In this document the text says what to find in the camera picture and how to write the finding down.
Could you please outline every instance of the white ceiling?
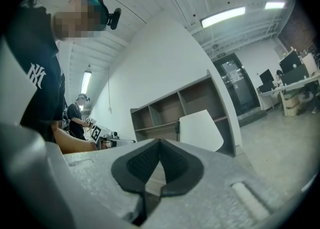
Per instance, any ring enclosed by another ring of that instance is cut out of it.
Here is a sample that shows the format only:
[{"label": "white ceiling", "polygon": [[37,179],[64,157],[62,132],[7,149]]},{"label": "white ceiling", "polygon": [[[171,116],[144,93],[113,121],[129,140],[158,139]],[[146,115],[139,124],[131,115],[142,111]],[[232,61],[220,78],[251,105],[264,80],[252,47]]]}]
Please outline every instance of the white ceiling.
[{"label": "white ceiling", "polygon": [[[54,13],[68,1],[40,0],[49,13]],[[231,53],[244,45],[276,36],[287,22],[295,3],[295,0],[103,1],[110,12],[121,8],[122,13],[117,29],[111,30],[107,27],[100,37],[82,43],[71,43],[65,50],[60,49],[61,55],[63,54],[62,59],[67,61],[67,72],[65,72],[66,95],[69,95],[66,98],[67,103],[68,100],[74,102],[81,92],[85,70],[92,71],[87,94],[94,102],[106,82],[108,67],[117,59],[119,52],[129,45],[133,36],[151,18],[163,10],[179,21],[214,61],[222,52]],[[264,10],[267,1],[285,1],[286,8]],[[217,23],[206,29],[200,25],[200,20],[205,17],[243,6],[246,6],[245,15]],[[218,44],[218,48],[213,50],[213,44]]]}]

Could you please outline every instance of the headphones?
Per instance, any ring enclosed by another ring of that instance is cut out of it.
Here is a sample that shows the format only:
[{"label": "headphones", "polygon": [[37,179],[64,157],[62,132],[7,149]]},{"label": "headphones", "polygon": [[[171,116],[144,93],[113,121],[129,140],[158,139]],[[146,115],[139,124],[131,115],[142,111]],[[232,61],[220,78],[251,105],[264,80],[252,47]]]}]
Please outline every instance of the headphones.
[{"label": "headphones", "polygon": [[87,97],[86,94],[79,94],[78,97],[76,98],[76,101],[79,99],[85,99],[85,101],[90,101],[90,97]]}]

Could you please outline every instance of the gray floor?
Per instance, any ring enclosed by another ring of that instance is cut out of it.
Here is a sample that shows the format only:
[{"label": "gray floor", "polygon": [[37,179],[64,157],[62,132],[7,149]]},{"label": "gray floor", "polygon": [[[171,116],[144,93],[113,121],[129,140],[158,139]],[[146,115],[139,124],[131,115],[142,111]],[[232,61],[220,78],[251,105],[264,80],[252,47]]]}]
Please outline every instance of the gray floor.
[{"label": "gray floor", "polygon": [[255,172],[287,200],[317,172],[320,113],[284,117],[277,107],[240,130],[243,151]]}]

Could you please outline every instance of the fluorescent light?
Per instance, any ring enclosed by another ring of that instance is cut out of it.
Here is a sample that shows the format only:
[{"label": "fluorescent light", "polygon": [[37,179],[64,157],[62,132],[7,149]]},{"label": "fluorescent light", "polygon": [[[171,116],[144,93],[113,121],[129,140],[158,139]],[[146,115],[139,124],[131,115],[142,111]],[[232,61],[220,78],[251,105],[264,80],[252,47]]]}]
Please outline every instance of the fluorescent light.
[{"label": "fluorescent light", "polygon": [[282,9],[285,6],[285,2],[267,2],[265,4],[265,9]]},{"label": "fluorescent light", "polygon": [[245,12],[246,12],[246,7],[231,9],[219,14],[212,15],[206,19],[203,19],[201,21],[201,24],[203,28],[206,28],[220,21],[243,15]]},{"label": "fluorescent light", "polygon": [[87,88],[88,88],[88,84],[90,81],[90,77],[91,77],[91,72],[84,71],[83,79],[82,79],[82,86],[81,86],[81,93],[83,93],[83,94],[87,93]]}]

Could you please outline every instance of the white table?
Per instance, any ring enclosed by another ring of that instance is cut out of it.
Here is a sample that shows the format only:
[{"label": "white table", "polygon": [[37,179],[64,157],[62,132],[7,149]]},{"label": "white table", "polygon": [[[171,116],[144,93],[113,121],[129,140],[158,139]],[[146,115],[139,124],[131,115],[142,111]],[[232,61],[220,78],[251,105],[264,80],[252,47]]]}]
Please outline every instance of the white table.
[{"label": "white table", "polygon": [[306,84],[308,83],[312,83],[318,81],[319,85],[320,85],[320,72],[317,72],[314,76],[306,78],[306,79],[302,79],[299,80],[297,82],[291,83],[289,85],[281,85],[279,87],[276,87],[273,90],[270,90],[268,92],[264,92],[264,93],[259,93],[259,97],[267,97],[267,96],[271,96],[274,93],[279,93],[281,96],[281,100],[282,100],[282,106],[283,106],[283,110],[284,110],[284,116],[288,116],[287,113],[287,108],[286,108],[286,104],[285,104],[285,97],[284,97],[284,92],[283,91],[291,91],[291,90],[296,90],[296,89],[301,89],[303,88]]}]

